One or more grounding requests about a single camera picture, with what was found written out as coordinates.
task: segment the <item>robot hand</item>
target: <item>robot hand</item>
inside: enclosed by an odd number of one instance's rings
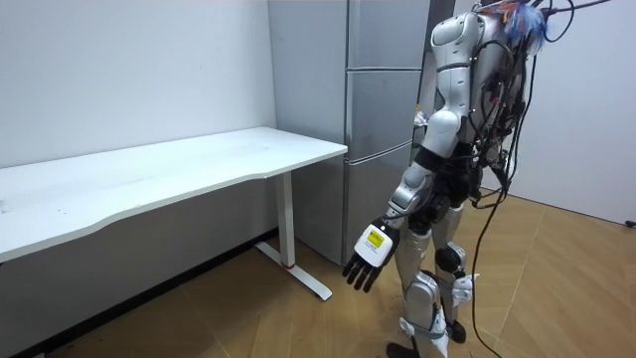
[[[342,271],[348,284],[354,289],[363,288],[369,292],[382,272],[383,267],[391,260],[399,242],[399,230],[383,222],[374,220],[362,233],[355,245],[355,253]]]

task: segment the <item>refrigerator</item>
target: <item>refrigerator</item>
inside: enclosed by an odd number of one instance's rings
[[[336,264],[408,166],[428,10],[428,0],[269,1],[277,127],[349,147],[292,172],[295,236]]]

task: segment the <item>wooden floor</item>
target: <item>wooden floor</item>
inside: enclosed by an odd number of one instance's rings
[[[470,258],[487,214],[467,209],[458,230]],[[376,358],[388,341],[408,343],[395,265],[364,294],[301,244],[297,255],[333,290],[327,302],[251,250],[48,357]],[[477,271],[477,322],[503,357],[636,357],[636,231],[509,198]],[[460,310],[469,327],[469,304]],[[449,357],[471,355],[491,357],[472,330]]]

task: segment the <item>robot fingers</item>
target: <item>robot fingers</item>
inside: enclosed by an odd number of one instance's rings
[[[355,290],[362,288],[364,292],[369,292],[381,271],[382,267],[376,268],[360,255],[354,254],[343,269],[342,276],[347,278],[348,284],[354,285]]]

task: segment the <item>white desk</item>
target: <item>white desk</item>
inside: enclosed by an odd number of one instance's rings
[[[290,171],[345,152],[344,145],[258,127],[0,169],[0,263],[180,200],[276,176],[281,253],[257,247],[327,299],[329,288],[295,266]]]

